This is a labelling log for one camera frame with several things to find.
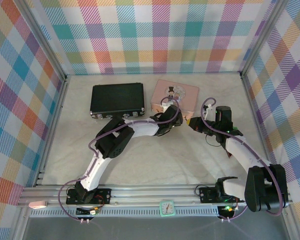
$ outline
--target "plaid backdrop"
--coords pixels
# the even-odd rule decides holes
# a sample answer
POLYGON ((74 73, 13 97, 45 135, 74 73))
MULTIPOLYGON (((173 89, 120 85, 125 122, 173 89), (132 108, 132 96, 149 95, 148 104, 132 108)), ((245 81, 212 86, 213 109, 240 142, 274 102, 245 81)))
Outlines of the plaid backdrop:
POLYGON ((300 0, 290 0, 246 82, 271 161, 286 170, 300 219, 300 0))
POLYGON ((32 1, 64 69, 74 74, 237 72, 275 2, 32 1))
POLYGON ((12 0, 0 0, 0 240, 34 179, 61 80, 12 0))

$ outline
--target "pink tin box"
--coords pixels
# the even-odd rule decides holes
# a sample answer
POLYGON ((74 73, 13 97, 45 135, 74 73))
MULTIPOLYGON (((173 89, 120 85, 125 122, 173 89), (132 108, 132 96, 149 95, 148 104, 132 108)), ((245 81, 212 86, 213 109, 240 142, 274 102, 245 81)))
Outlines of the pink tin box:
POLYGON ((182 116, 188 120, 195 112, 199 88, 173 81, 158 80, 151 99, 151 109, 155 113, 162 113, 163 107, 160 101, 164 97, 173 97, 177 99, 182 116))

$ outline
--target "green clock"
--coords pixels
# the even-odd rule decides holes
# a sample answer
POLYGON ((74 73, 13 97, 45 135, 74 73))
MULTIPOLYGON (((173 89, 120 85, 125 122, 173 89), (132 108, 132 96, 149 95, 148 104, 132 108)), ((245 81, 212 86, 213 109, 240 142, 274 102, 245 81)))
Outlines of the green clock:
POLYGON ((160 215, 161 217, 174 216, 175 204, 174 201, 162 201, 160 202, 160 215))

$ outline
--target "white surface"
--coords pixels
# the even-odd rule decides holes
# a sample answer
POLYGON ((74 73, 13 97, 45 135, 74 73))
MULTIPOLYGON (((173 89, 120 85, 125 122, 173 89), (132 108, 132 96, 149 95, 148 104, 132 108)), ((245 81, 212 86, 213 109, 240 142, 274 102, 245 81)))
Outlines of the white surface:
MULTIPOLYGON (((64 184, 86 171, 93 157, 88 143, 109 121, 92 119, 89 114, 93 85, 143 83, 146 108, 143 118, 148 118, 154 115, 150 100, 159 79, 200 88, 195 116, 200 115, 200 106, 208 97, 214 97, 217 106, 230 106, 234 126, 264 157, 237 73, 72 76, 42 183, 64 184)), ((214 137, 207 140, 213 145, 218 144, 214 137)), ((131 139, 123 153, 109 163, 100 184, 215 183, 220 177, 244 174, 245 170, 234 157, 228 158, 222 147, 209 146, 205 135, 193 131, 184 121, 164 136, 131 139)))

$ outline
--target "purple cable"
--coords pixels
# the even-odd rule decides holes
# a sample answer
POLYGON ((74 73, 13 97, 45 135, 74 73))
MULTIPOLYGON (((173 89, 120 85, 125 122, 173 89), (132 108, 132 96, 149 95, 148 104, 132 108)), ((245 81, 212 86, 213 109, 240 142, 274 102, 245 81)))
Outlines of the purple cable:
MULTIPOLYGON (((273 213, 273 212, 270 212, 269 210, 267 210, 267 213, 269 213, 270 215, 273 215, 273 216, 280 216, 281 213, 282 213, 284 204, 283 204, 283 200, 282 200, 282 194, 281 194, 281 191, 280 191, 278 182, 277 182, 277 180, 276 180, 274 174, 272 173, 272 171, 270 170, 270 168, 265 164, 265 162, 262 161, 262 159, 258 156, 258 154, 257 154, 257 153, 256 153, 256 152, 248 145, 248 144, 246 144, 244 141, 242 141, 240 138, 238 138, 238 137, 236 137, 236 136, 233 136, 233 135, 231 135, 231 134, 229 134, 229 133, 227 133, 227 132, 219 131, 219 130, 217 130, 217 129, 214 129, 213 127, 211 127, 211 126, 208 125, 208 123, 206 122, 206 120, 205 120, 205 118, 204 118, 203 109, 204 109, 204 105, 205 105, 206 102, 209 101, 209 100, 213 100, 213 101, 214 101, 214 103, 212 104, 212 106, 215 105, 216 102, 217 102, 216 99, 213 98, 213 97, 208 97, 206 100, 204 100, 204 102, 203 102, 203 104, 202 104, 202 106, 201 106, 201 110, 200 110, 201 118, 202 118, 203 123, 204 123, 204 124, 207 126, 207 128, 209 128, 210 130, 212 130, 212 131, 214 131, 214 132, 216 132, 216 133, 219 133, 219 134, 226 135, 226 136, 228 136, 228 137, 230 137, 230 138, 233 138, 233 139, 237 140, 239 143, 243 144, 243 145, 244 145, 244 146, 245 146, 245 147, 253 154, 253 156, 255 156, 255 158, 258 159, 259 162, 265 167, 265 169, 266 169, 266 170, 269 172, 269 174, 270 174, 270 177, 271 177, 271 179, 272 179, 272 181, 273 181, 273 183, 274 183, 274 186, 275 186, 276 192, 277 192, 277 194, 278 194, 278 198, 279 198, 279 211, 276 212, 276 213, 273 213)), ((230 218, 230 219, 236 219, 236 218, 238 218, 239 216, 241 216, 241 215, 244 213, 244 211, 245 211, 246 209, 247 209, 247 206, 245 206, 245 208, 243 209, 243 211, 242 211, 239 215, 237 215, 237 216, 235 216, 235 217, 233 217, 233 218, 230 218)))
POLYGON ((158 125, 158 124, 167 124, 167 123, 172 122, 172 121, 178 116, 178 114, 179 114, 179 112, 180 112, 180 106, 179 106, 179 103, 178 103, 177 100, 175 100, 174 98, 168 97, 168 96, 164 97, 164 98, 161 100, 160 104, 162 104, 162 102, 163 102, 165 99, 173 100, 173 101, 176 103, 176 105, 177 105, 177 110, 176 110, 174 116, 173 116, 171 119, 169 119, 169 120, 167 120, 167 121, 161 121, 161 122, 157 122, 157 121, 147 121, 147 120, 136 120, 136 121, 128 122, 128 123, 126 123, 126 124, 123 124, 123 125, 121 125, 121 126, 118 126, 117 128, 115 128, 115 129, 113 129, 113 130, 111 130, 111 131, 108 131, 108 132, 106 132, 106 133, 104 133, 104 134, 102 134, 102 135, 100 135, 100 136, 97 136, 95 139, 93 139, 91 142, 89 142, 88 148, 89 148, 92 152, 94 152, 94 154, 95 154, 95 159, 94 159, 94 161, 93 161, 93 163, 92 163, 90 169, 88 170, 88 172, 86 173, 85 176, 83 176, 83 177, 81 177, 81 178, 79 178, 79 179, 74 179, 74 180, 68 181, 68 182, 66 182, 65 184, 63 184, 63 185, 61 186, 61 188, 59 189, 59 192, 58 192, 58 203, 59 203, 61 209, 64 211, 64 213, 65 213, 68 217, 70 217, 70 218, 72 218, 72 219, 74 219, 74 220, 76 220, 76 221, 78 221, 78 222, 81 222, 81 220, 77 219, 77 218, 74 217, 74 216, 71 216, 71 215, 66 211, 66 209, 64 208, 64 206, 62 206, 62 203, 61 203, 61 200, 60 200, 60 194, 61 194, 62 190, 65 188, 66 185, 68 185, 68 184, 70 184, 70 183, 75 183, 75 182, 77 182, 77 181, 82 181, 82 180, 86 179, 86 178, 89 176, 89 174, 91 173, 92 169, 94 168, 94 166, 95 166, 95 164, 96 164, 96 162, 97 162, 97 160, 98 160, 98 152, 97 152, 95 149, 93 149, 93 148, 91 147, 91 145, 92 145, 94 142, 98 141, 99 139, 102 139, 102 138, 104 138, 105 136, 107 136, 107 135, 109 135, 109 134, 112 134, 112 133, 114 133, 114 132, 116 132, 116 131, 118 131, 118 130, 120 130, 120 129, 126 127, 126 126, 132 125, 132 124, 145 124, 145 123, 147 123, 147 124, 157 124, 157 125, 158 125))

